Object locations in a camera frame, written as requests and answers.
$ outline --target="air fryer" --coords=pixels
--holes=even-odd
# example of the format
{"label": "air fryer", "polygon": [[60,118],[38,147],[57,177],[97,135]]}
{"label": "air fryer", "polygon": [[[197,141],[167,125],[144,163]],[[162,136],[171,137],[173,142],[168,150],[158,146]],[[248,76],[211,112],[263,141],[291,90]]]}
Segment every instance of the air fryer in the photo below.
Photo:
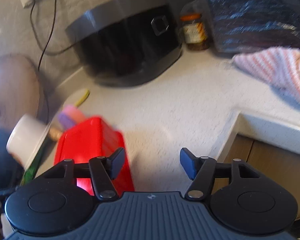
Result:
{"label": "air fryer", "polygon": [[112,0],[85,12],[66,32],[87,72],[101,85],[149,82],[181,53],[166,0]]}

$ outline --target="black cable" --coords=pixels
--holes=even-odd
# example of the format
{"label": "black cable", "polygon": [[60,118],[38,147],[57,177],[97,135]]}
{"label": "black cable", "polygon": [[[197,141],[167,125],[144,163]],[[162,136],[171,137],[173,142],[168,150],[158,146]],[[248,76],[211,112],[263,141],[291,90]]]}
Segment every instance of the black cable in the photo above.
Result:
{"label": "black cable", "polygon": [[38,64],[38,71],[39,72],[40,72],[40,65],[41,65],[41,61],[42,61],[43,55],[44,55],[44,53],[45,53],[45,51],[47,49],[47,46],[49,44],[49,41],[50,41],[51,37],[52,37],[52,33],[53,33],[53,29],[54,29],[54,24],[56,22],[56,12],[57,12],[57,0],[54,0],[54,13],[53,13],[53,21],[52,21],[51,32],[50,32],[49,38],[47,40],[46,46],[44,46],[44,49],[42,50],[42,54],[41,54],[41,57],[40,57],[40,60],[39,60],[39,64]]}
{"label": "black cable", "polygon": [[[55,21],[55,17],[56,17],[56,13],[57,13],[56,2],[57,2],[57,0],[55,0],[55,7],[54,7],[54,21]],[[38,34],[37,34],[37,32],[35,30],[35,27],[34,27],[34,23],[32,21],[32,12],[33,12],[33,9],[34,9],[34,5],[35,5],[35,0],[34,0],[34,3],[32,5],[31,12],[30,12],[30,24],[31,24],[31,28],[32,28],[32,31],[33,31],[33,34],[34,34],[35,41],[37,42],[37,45],[40,48],[40,50],[42,52],[44,52],[44,54],[47,55],[47,56],[57,56],[57,55],[60,55],[64,52],[66,52],[67,50],[71,49],[74,46],[74,44],[66,47],[65,49],[55,51],[55,52],[54,51],[48,51],[48,50],[46,50],[46,48],[45,49],[42,48],[42,46],[39,42]]]}
{"label": "black cable", "polygon": [[[32,12],[33,12],[34,6],[35,6],[35,0],[33,0],[33,5],[32,5],[32,8],[31,8],[31,11],[30,11],[30,22],[32,22]],[[50,32],[49,38],[47,40],[46,46],[42,50],[42,54],[41,54],[41,57],[40,57],[40,60],[39,60],[39,64],[38,64],[38,72],[40,72],[40,66],[41,66],[41,62],[42,62],[42,58],[43,58],[44,52],[45,52],[45,50],[46,50],[46,48],[47,48],[47,46],[49,44],[49,41],[50,41],[50,39],[52,37],[52,33],[53,33],[53,29],[54,29],[54,24],[55,24],[55,21],[56,21],[56,8],[57,8],[57,0],[54,1],[54,15],[53,15],[52,28],[51,28],[51,32]],[[48,124],[49,123],[50,110],[49,110],[48,97],[47,97],[47,94],[46,94],[46,92],[45,92],[44,89],[43,89],[43,97],[44,97],[44,99],[46,101],[46,105],[47,105],[46,124]]]}

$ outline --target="jar label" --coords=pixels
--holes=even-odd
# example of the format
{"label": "jar label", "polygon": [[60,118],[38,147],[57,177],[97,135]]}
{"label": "jar label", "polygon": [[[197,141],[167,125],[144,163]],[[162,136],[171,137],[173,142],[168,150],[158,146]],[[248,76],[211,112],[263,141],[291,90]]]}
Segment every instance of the jar label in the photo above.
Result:
{"label": "jar label", "polygon": [[193,23],[183,26],[186,43],[200,43],[207,39],[203,23]]}

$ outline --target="cabinet door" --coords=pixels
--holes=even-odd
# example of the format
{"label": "cabinet door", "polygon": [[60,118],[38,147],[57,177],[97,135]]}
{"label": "cabinet door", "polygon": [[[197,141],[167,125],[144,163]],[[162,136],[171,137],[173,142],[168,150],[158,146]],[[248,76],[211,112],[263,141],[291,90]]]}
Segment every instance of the cabinet door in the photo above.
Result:
{"label": "cabinet door", "polygon": [[[242,159],[247,161],[250,150],[252,148],[253,139],[237,135],[232,143],[230,151],[225,158],[224,163],[231,163],[232,159]],[[215,193],[218,189],[229,184],[229,179],[215,179],[212,194]]]}
{"label": "cabinet door", "polygon": [[300,218],[300,155],[254,141],[248,163],[288,190],[298,202]]}

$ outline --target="ribbed black surface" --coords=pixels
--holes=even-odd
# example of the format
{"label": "ribbed black surface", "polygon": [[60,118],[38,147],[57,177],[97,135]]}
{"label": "ribbed black surface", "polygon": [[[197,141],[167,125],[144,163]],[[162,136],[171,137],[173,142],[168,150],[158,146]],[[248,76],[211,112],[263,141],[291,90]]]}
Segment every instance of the ribbed black surface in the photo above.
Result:
{"label": "ribbed black surface", "polygon": [[101,204],[80,228],[54,237],[24,236],[18,232],[9,240],[292,240],[288,233],[252,237],[234,233],[219,225],[201,203],[189,202],[178,192],[124,193],[112,203]]}

